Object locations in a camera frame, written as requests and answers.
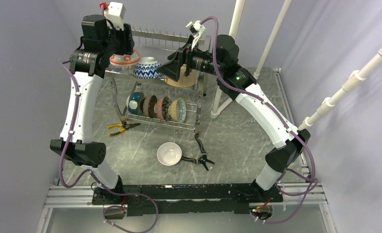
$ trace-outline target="dish rack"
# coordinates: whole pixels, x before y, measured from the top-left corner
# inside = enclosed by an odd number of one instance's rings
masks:
[[[179,47],[182,47],[188,41],[188,35],[182,36],[179,35],[163,34],[161,31],[156,33],[155,30],[149,32],[139,30],[132,30],[132,36],[135,40],[135,45],[139,47],[147,47],[158,50],[167,50],[167,51],[176,51]],[[199,40],[199,46],[201,49],[210,50],[211,48],[211,37],[206,36],[204,39]],[[134,66],[129,67],[120,67],[109,65],[105,72],[105,77],[109,79],[111,83],[112,93],[113,93],[113,102],[114,109],[121,121],[132,121],[135,123],[148,124],[153,126],[161,126],[165,128],[170,128],[174,130],[189,131],[194,133],[199,133],[200,130],[200,117],[201,117],[201,106],[202,106],[202,97],[206,95],[206,81],[204,80],[204,73],[198,72],[195,84],[190,87],[175,87],[167,84],[164,79],[137,79],[133,76]],[[184,123],[179,123],[175,121],[165,121],[157,118],[150,118],[146,116],[134,115],[127,111],[127,106],[121,112],[117,100],[117,86],[115,78],[123,78],[126,80],[135,81],[132,91],[137,91],[138,87],[146,88],[147,85],[160,86],[162,88],[176,88],[184,89],[187,91],[194,91],[197,94],[195,103],[186,103],[186,119]]]

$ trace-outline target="beige bowl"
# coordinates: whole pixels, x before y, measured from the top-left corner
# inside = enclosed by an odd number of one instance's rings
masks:
[[[165,76],[165,82],[171,86],[177,86],[177,87],[189,87],[193,86],[197,82],[197,75],[198,72],[196,70],[192,70],[191,73],[188,76],[184,76],[186,65],[183,65],[181,67],[181,75],[179,77],[178,82],[168,78]]]

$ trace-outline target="zigzag patterned bowl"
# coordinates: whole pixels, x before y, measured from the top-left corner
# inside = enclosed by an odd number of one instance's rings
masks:
[[[133,70],[133,76],[137,79],[156,79],[163,76],[162,73],[158,72],[156,69],[161,66],[155,58],[153,57],[143,57],[136,64]]]

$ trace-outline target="red connector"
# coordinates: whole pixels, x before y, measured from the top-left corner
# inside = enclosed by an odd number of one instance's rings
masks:
[[[101,2],[100,3],[100,8],[103,6],[103,9],[106,10],[106,8],[108,8],[108,5],[106,4],[106,2]]]

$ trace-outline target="white bowl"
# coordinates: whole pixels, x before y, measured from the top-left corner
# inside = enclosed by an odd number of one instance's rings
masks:
[[[156,157],[161,164],[172,166],[181,160],[182,150],[177,144],[166,142],[158,148]]]

